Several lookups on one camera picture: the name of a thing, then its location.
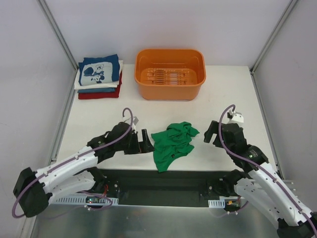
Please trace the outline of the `green t shirt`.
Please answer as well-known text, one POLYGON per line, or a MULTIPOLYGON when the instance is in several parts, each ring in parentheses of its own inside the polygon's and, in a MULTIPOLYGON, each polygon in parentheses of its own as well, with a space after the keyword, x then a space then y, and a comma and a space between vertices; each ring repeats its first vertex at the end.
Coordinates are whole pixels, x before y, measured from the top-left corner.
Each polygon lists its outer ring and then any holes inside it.
POLYGON ((189 122, 172 123, 166 130, 152 133, 153 158, 158 172, 166 172, 176 159, 187 156, 194 149, 192 138, 200 132, 189 122))

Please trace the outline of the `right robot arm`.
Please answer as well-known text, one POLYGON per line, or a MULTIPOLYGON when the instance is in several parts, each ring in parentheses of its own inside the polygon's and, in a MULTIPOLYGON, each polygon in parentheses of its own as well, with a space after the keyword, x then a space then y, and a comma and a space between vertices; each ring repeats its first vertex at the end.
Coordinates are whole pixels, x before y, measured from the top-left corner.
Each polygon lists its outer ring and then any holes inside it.
POLYGON ((204 142, 223 148, 238 166, 212 186, 215 193, 245 198, 272 223, 280 238, 316 237, 316 212, 294 195, 260 148, 247 143, 242 127, 213 120, 204 142))

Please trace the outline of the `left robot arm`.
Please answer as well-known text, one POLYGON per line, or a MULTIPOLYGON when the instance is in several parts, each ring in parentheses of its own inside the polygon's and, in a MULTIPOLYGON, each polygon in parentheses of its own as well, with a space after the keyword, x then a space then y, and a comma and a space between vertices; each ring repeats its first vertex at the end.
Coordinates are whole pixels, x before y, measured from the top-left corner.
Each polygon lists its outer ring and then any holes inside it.
POLYGON ((35 171, 25 168, 13 189, 16 197, 13 217, 20 217, 16 214, 17 206, 23 211, 22 217, 31 218, 42 213, 51 203, 73 193, 107 193, 111 182, 97 165, 120 151, 125 155, 153 152, 147 130, 141 132, 142 141, 139 141, 135 129, 120 122, 111 131, 91 139, 69 158, 35 171))

